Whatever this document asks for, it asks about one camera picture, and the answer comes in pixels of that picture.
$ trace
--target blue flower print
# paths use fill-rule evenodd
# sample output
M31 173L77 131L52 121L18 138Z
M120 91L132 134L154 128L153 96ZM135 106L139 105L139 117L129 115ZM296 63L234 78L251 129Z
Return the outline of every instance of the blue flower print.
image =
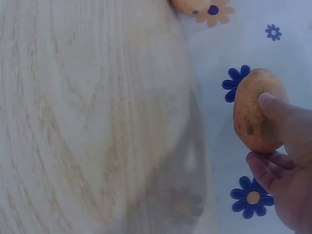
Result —
M235 94L237 87L239 83L242 81L243 78L245 78L250 72L250 67L247 65L243 65L240 69L240 73L235 68L231 68L229 70L229 76L232 80L227 79L222 82L222 87L226 90L229 90L229 92L225 96L225 100L227 102L234 102L235 100Z
M281 40L280 36L282 34L279 32L279 28L276 28L274 24L271 26L268 25L268 29L265 31L268 33L268 38L272 38L273 41L276 41L276 39Z
M243 176L239 179L239 184L242 189L231 191L231 197L238 200L233 204L232 210L234 212L244 210L243 217L245 219L250 219L254 212L258 216L264 216L267 213L264 206L274 205L273 197L268 195L255 179L251 183L248 177Z

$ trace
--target blurry object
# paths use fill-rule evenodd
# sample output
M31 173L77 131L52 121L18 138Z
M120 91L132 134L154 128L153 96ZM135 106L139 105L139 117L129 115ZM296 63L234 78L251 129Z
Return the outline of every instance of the blurry object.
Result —
M176 9L190 17L195 17L201 12L207 12L211 0L172 0Z

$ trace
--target floral tablecloth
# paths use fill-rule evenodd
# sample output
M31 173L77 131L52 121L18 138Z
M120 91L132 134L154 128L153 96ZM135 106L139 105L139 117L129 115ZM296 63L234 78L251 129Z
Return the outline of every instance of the floral tablecloth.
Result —
M233 101L250 70L265 68L282 80L292 104L312 108L311 10L311 0L212 0L207 12L180 15L201 93L221 234L293 234L249 170ZM199 196L188 199L200 203Z

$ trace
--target wood grain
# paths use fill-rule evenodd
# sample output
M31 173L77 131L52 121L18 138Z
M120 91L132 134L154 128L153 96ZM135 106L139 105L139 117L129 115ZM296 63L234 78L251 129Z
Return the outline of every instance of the wood grain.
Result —
M182 153L200 155L209 197L193 72L165 0L3 0L0 63L0 233L166 233L144 207L164 181L180 185L168 166Z

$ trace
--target potato skin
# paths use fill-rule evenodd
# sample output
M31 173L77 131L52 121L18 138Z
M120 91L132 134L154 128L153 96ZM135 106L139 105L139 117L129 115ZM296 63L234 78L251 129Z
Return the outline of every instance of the potato skin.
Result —
M258 99L262 93L288 102L283 84L270 71L256 69L239 84L234 103L234 128L238 137L251 150L270 154L282 146L278 127L261 112Z

